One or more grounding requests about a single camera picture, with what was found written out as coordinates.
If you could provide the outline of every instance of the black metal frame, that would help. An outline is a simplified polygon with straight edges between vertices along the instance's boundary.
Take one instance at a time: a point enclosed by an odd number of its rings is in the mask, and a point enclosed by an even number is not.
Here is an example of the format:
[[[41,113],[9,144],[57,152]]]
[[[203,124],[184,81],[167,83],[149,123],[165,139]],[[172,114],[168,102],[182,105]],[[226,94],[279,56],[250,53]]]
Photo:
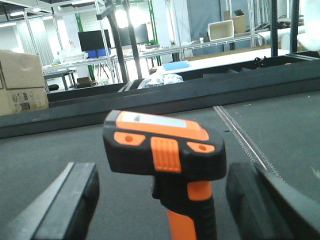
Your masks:
[[[271,0],[271,21],[270,21],[270,34],[271,34],[271,56],[278,56],[278,0]]]
[[[0,138],[102,124],[113,109],[168,114],[320,90],[317,60],[286,59],[302,62],[79,98],[82,102],[71,99],[75,104],[1,116]]]
[[[300,0],[292,0],[291,4],[291,30],[290,30],[290,53],[298,51],[298,25],[299,25]]]
[[[126,17],[128,18],[129,38],[130,38],[130,42],[131,42],[133,59],[135,61],[136,72],[138,75],[138,79],[142,79],[142,72],[141,72],[141,67],[140,67],[140,58],[139,58],[139,52],[138,52],[138,47],[137,47],[135,28],[132,25],[130,13],[129,13],[130,4],[129,4],[128,0],[124,0],[122,2],[122,4],[123,4],[123,8],[126,12]]]
[[[127,83],[129,81],[129,78],[127,74],[124,53],[122,52],[122,45],[120,41],[118,25],[117,25],[117,20],[115,16],[114,3],[112,0],[104,0],[104,6],[105,6],[105,10],[102,13],[97,14],[96,18],[97,20],[102,20],[103,18],[107,17],[109,20],[109,23],[112,29],[114,45],[116,48],[116,54],[117,54],[118,62],[120,65],[122,81],[124,83]]]

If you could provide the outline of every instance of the orange grip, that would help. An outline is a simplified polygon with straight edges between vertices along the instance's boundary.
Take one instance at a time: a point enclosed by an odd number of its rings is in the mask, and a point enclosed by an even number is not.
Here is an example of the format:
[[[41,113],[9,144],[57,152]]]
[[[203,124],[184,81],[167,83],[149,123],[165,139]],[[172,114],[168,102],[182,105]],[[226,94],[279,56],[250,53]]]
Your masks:
[[[197,240],[194,221],[185,215],[168,210],[172,240]]]

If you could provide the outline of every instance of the green pole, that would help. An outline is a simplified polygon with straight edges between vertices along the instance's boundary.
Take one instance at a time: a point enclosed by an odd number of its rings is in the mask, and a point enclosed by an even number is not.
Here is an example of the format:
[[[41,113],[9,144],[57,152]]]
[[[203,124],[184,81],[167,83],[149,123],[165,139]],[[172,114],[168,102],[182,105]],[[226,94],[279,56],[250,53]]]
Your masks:
[[[149,13],[151,18],[151,25],[152,25],[152,33],[153,33],[153,41],[155,44],[158,44],[158,37],[157,37],[157,30],[156,30],[156,21],[155,21],[155,14],[154,14],[154,7],[152,5],[152,0],[148,0],[148,6],[149,6]],[[161,63],[160,56],[156,57],[158,63]]]
[[[75,14],[75,19],[76,19],[76,23],[78,25],[79,32],[82,33],[84,31],[84,27],[82,26],[82,22],[81,22],[79,13]],[[94,73],[94,68],[92,67],[92,65],[88,66],[88,70],[89,70],[89,74],[90,74],[91,80],[95,81],[96,80],[95,79],[95,73]]]

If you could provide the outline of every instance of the ceiling light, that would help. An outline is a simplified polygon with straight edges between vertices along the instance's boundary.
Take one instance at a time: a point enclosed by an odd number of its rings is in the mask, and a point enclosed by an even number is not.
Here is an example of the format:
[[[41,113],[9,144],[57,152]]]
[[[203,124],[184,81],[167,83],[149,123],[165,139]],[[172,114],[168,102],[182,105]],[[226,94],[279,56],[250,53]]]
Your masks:
[[[20,16],[20,15],[23,15],[23,14],[24,14],[23,11],[16,11],[16,12],[10,13],[10,16],[11,17],[16,17],[16,16]]]
[[[16,22],[8,22],[8,23],[0,24],[0,28],[4,28],[4,27],[8,27],[8,26],[14,26],[16,24],[17,24]]]
[[[79,0],[79,1],[74,1],[71,4],[72,5],[79,5],[79,4],[86,4],[86,3],[92,3],[95,0]]]
[[[52,19],[53,17],[52,16],[44,16],[43,18],[42,18],[42,20],[49,20],[49,19]]]

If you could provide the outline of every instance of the computer monitor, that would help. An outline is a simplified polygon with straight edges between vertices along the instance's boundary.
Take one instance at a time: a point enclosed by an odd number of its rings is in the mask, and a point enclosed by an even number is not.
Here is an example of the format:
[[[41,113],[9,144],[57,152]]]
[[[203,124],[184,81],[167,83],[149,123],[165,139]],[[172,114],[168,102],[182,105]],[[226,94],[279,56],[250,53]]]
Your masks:
[[[108,48],[111,48],[109,32],[107,29],[104,30],[106,44]],[[84,52],[95,50],[98,51],[99,49],[104,49],[104,41],[102,38],[101,31],[84,31],[78,32],[81,50]]]
[[[149,42],[147,24],[141,24],[134,28],[134,34],[137,44],[144,44]],[[129,28],[120,28],[119,29],[120,41],[122,46],[131,45],[129,37]]]

